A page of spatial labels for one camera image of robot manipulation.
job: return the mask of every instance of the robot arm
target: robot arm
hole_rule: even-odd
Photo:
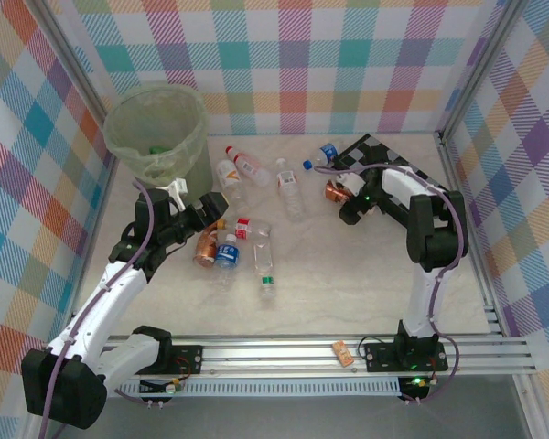
[[[31,349],[25,355],[21,369],[30,413],[43,413],[48,382],[58,361],[61,366],[49,418],[83,429],[97,420],[107,395],[119,384],[145,367],[160,371],[167,366],[171,334],[153,327],[137,328],[120,347],[102,353],[120,316],[166,259],[167,248],[184,244],[196,232],[218,220],[228,208],[220,193],[206,194],[194,206],[185,207],[178,186],[167,189],[147,190],[154,221],[144,249],[138,252],[148,232],[149,208],[141,194],[135,204],[135,221],[126,227],[120,242],[114,246],[110,263],[88,301],[47,349]],[[134,257],[132,266],[127,267]],[[77,332],[72,337],[78,321],[80,326],[75,328]]]
[[[362,169],[375,164],[387,167]],[[442,272],[457,258],[459,233],[464,242],[462,256],[468,252],[462,195],[440,187],[369,134],[336,157],[332,169],[321,172],[339,174],[343,171],[337,184],[350,194],[339,217],[347,224],[356,224],[378,206],[406,228],[407,252],[415,263],[413,291],[394,342],[380,347],[365,345],[367,354],[371,354],[367,360],[368,371],[447,369],[443,345],[434,327],[438,324],[446,284],[452,274],[451,270]],[[460,228],[456,227],[452,212],[438,192],[453,206]]]

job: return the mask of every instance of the cable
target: cable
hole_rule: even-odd
[[[360,356],[360,358],[361,358],[361,359],[364,359],[364,360],[366,359],[366,357],[364,357],[364,356],[360,353],[360,348],[361,348],[362,343],[364,342],[364,340],[365,340],[366,338],[372,338],[372,339],[374,339],[374,340],[380,341],[380,342],[381,342],[382,344],[384,344],[384,345],[386,344],[386,343],[384,343],[382,340],[380,340],[378,337],[374,337],[374,336],[362,337],[362,340],[360,340],[360,343],[358,343],[358,347],[356,348],[356,352],[358,352],[358,355]]]
[[[148,231],[146,232],[145,239],[143,240],[143,243],[138,247],[135,254],[132,258],[116,273],[112,278],[106,283],[104,288],[102,288],[96,296],[93,297],[93,300],[91,300],[85,309],[77,316],[77,320],[75,321],[75,324],[71,328],[69,339],[63,344],[63,348],[61,349],[61,352],[59,353],[59,356],[57,358],[57,361],[55,362],[55,367],[51,371],[51,376],[48,380],[48,387],[47,387],[47,395],[45,396],[45,407],[43,409],[43,419],[40,424],[40,431],[38,433],[38,439],[44,439],[47,434],[47,426],[48,426],[48,416],[51,411],[51,403],[53,401],[53,392],[55,390],[55,382],[57,381],[57,377],[59,375],[59,370],[61,369],[61,365],[63,364],[63,360],[65,359],[65,355],[67,354],[68,350],[71,346],[71,341],[73,338],[78,334],[81,323],[83,323],[83,320],[88,316],[88,314],[91,312],[91,310],[95,307],[95,305],[98,303],[98,301],[103,297],[104,294],[106,294],[107,291],[109,291],[110,288],[115,284],[115,282],[124,274],[128,269],[132,267],[132,265],[138,260],[140,255],[145,251],[146,245],[148,245],[148,242],[150,241],[150,237],[153,234],[153,227],[155,225],[155,212],[153,211],[153,202],[150,199],[150,196],[148,195],[148,192],[146,192],[146,189],[143,185],[140,184],[138,180],[135,180],[133,182],[133,186],[135,186],[145,197],[146,205],[148,206]]]
[[[443,280],[443,276],[444,276],[445,273],[447,273],[450,270],[453,270],[454,268],[456,268],[458,266],[459,261],[461,261],[462,254],[464,252],[464,236],[463,236],[463,232],[462,232],[463,229],[461,227],[461,220],[459,218],[458,213],[456,212],[456,209],[454,208],[454,205],[451,204],[451,201],[449,200],[448,197],[446,197],[446,195],[443,192],[441,192],[440,190],[438,190],[435,187],[432,187],[426,181],[424,181],[420,176],[418,176],[417,174],[415,174],[414,172],[412,172],[408,169],[403,169],[399,166],[389,165],[387,163],[374,163],[372,165],[366,165],[366,166],[362,166],[362,167],[352,168],[350,170],[341,170],[341,171],[338,170],[338,169],[332,169],[332,168],[328,168],[328,167],[324,167],[324,166],[315,166],[314,167],[314,169],[317,172],[319,172],[321,174],[329,174],[329,175],[348,174],[348,173],[358,174],[358,173],[360,173],[362,171],[365,171],[367,169],[374,169],[374,168],[377,168],[377,169],[393,169],[397,172],[405,174],[406,176],[409,176],[410,178],[415,180],[417,183],[419,183],[420,185],[425,187],[429,192],[431,192],[431,193],[437,195],[438,197],[440,197],[443,200],[443,202],[445,203],[445,205],[447,206],[447,209],[449,210],[449,212],[451,212],[451,217],[453,218],[453,221],[456,225],[456,230],[457,230],[457,253],[456,253],[456,257],[454,258],[454,260],[448,266],[442,268],[439,271],[439,273],[437,274],[436,284],[433,287],[433,291],[431,292],[431,299],[429,300],[429,313],[427,315],[427,318],[429,319],[429,325],[431,326],[433,331],[438,336],[440,336],[441,338],[444,338],[449,343],[451,343],[451,345],[454,347],[454,350],[456,351],[456,359],[454,361],[454,366],[451,369],[451,373],[449,374],[449,376],[446,379],[446,382],[444,382],[439,389],[437,389],[436,391],[434,391],[432,394],[430,394],[429,396],[427,396],[424,399],[424,402],[427,402],[427,401],[430,401],[430,400],[434,399],[437,395],[439,395],[443,392],[443,390],[450,384],[450,382],[456,376],[456,372],[458,372],[458,368],[459,368],[459,346],[458,346],[458,343],[456,343],[456,341],[452,337],[450,337],[446,334],[443,334],[441,331],[439,331],[439,329],[437,328],[437,326],[436,326],[435,322],[433,321],[433,319],[434,319],[434,316],[435,316],[434,312],[435,312],[435,306],[436,306],[437,292],[439,291],[439,286],[441,285],[441,281]],[[411,398],[410,396],[405,395],[405,394],[403,394],[403,397],[406,398],[409,401],[419,402],[419,400],[415,400],[414,398]]]
[[[191,376],[191,363],[189,363],[188,359],[185,359],[183,357],[177,357],[175,362],[179,365],[179,367],[181,369],[183,369],[183,367],[179,364],[180,361],[185,361],[187,363],[187,367],[188,367],[187,377],[179,378],[179,381],[183,381],[183,380],[186,380],[187,378],[189,378]]]

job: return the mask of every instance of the clear plastic bottle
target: clear plastic bottle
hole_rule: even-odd
[[[289,168],[284,158],[276,160],[278,193],[285,204],[286,216],[293,222],[305,219],[305,206],[295,172]]]
[[[271,182],[271,173],[251,155],[241,153],[233,146],[226,148],[226,154],[240,169],[240,172],[250,178],[256,185],[265,187]]]
[[[265,237],[254,240],[253,254],[254,270],[260,276],[261,295],[263,298],[272,298],[275,296],[275,280],[273,278],[271,240]]]
[[[226,288],[231,285],[234,268],[238,265],[240,251],[236,247],[236,237],[229,234],[226,241],[218,247],[214,270],[217,270],[215,277],[216,284]]]
[[[337,156],[338,148],[333,144],[325,144],[315,150],[309,157],[309,160],[303,162],[303,168],[308,171],[313,166],[327,166]]]
[[[236,212],[247,213],[250,208],[246,202],[246,190],[235,164],[230,160],[221,160],[216,165],[216,173],[228,203],[234,207]]]
[[[236,235],[239,240],[251,240],[260,236],[268,237],[271,225],[260,219],[221,218],[217,222],[218,229],[227,230]]]

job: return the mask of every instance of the white floor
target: white floor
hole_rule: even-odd
[[[309,212],[298,225],[286,220],[275,185],[247,189],[250,218],[273,224],[277,297],[258,295],[251,245],[241,243],[241,264],[228,294],[218,294],[210,271],[193,264],[197,237],[171,255],[147,288],[136,297],[113,331],[130,334],[140,325],[161,327],[173,335],[391,334],[403,317],[412,286],[413,264],[405,249],[405,230],[375,213],[356,226],[338,218],[338,205],[323,198],[328,178],[302,170],[301,162],[327,141],[349,146],[359,135],[211,137],[213,163],[234,145],[275,168],[285,157],[294,165]],[[445,176],[429,134],[377,135],[379,140],[436,180]],[[134,219],[137,191],[130,172],[119,165],[99,235],[87,267],[82,304],[98,283],[110,250]],[[484,333],[488,324],[468,258],[448,285],[440,326],[449,333]]]

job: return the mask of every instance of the colorful plaid wallpaper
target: colorful plaid wallpaper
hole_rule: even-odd
[[[185,83],[213,134],[433,132],[502,4],[49,2],[106,103],[143,82]]]
[[[474,47],[470,57],[468,58],[466,66],[464,67],[461,75],[459,75],[459,79],[456,83],[456,88],[449,96],[446,109],[443,111],[443,114],[441,115],[441,119],[439,120],[439,124],[437,125],[435,131],[442,131],[444,126],[446,125],[446,122],[449,119],[451,112],[456,107],[456,104],[459,101],[459,96],[461,92],[468,84],[470,75],[478,65],[478,61],[487,47],[490,36],[492,35],[492,31],[495,29],[501,19],[502,13],[504,12],[504,7],[508,3],[509,0],[498,0],[496,2],[496,5],[494,6],[494,9],[490,14],[490,18],[486,23],[486,26],[482,29],[482,33],[479,36],[478,42],[476,43],[476,46]]]
[[[110,154],[23,0],[0,1],[0,438],[24,413],[20,361],[59,332]]]
[[[549,0],[531,0],[451,153],[511,334],[549,402]]]

